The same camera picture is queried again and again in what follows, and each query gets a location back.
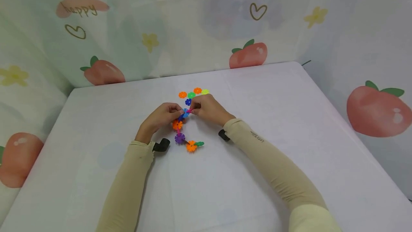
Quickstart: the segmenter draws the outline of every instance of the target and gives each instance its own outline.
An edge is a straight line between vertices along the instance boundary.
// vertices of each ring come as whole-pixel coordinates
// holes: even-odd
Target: arm sleeve
[[[228,121],[223,129],[292,211],[289,231],[340,231],[320,192],[292,160],[240,119]],[[309,217],[306,215],[310,209],[308,206],[322,211]]]
[[[133,141],[114,179],[96,232],[133,232],[136,227],[147,172],[153,162],[154,143]]]

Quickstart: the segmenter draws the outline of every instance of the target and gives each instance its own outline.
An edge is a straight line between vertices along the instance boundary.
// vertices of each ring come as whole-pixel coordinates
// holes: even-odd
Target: pink oval patch
[[[56,15],[66,18],[75,13],[80,17],[89,17],[97,15],[97,11],[107,10],[109,10],[108,4],[100,0],[63,0],[57,5]]]

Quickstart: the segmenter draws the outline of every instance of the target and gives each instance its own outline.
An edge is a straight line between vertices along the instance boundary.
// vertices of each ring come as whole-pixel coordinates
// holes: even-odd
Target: yellow flower print
[[[1,82],[4,86],[9,86],[13,83],[18,83],[21,86],[27,86],[25,79],[28,78],[28,72],[21,71],[18,66],[10,66],[8,70],[0,68],[0,75],[5,77]]]
[[[327,9],[320,9],[320,7],[317,6],[313,9],[312,15],[305,16],[303,20],[309,22],[308,29],[310,29],[315,23],[323,23],[327,13]]]
[[[143,33],[142,36],[143,36],[143,40],[142,40],[143,45],[146,46],[147,51],[149,51],[149,53],[152,53],[153,48],[159,45],[159,42],[157,41],[157,35],[154,33],[151,33],[149,35],[147,35],[146,33]]]

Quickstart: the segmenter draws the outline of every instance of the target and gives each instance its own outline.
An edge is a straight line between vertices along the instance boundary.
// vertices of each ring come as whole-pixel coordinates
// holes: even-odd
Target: hand
[[[152,136],[162,126],[170,124],[171,121],[183,114],[182,108],[176,103],[163,103],[155,109],[140,125],[135,140],[149,144]]]
[[[194,97],[190,109],[192,114],[219,126],[224,126],[227,121],[236,118],[227,112],[211,94]]]

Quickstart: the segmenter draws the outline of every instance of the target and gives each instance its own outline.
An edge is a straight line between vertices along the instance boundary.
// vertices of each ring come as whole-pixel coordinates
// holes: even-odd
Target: purple snowflake piece
[[[182,134],[182,133],[177,134],[177,135],[175,136],[175,142],[176,142],[177,144],[182,144],[182,143],[184,143],[184,142],[185,142],[185,139],[186,139],[186,137],[185,137],[185,135]]]

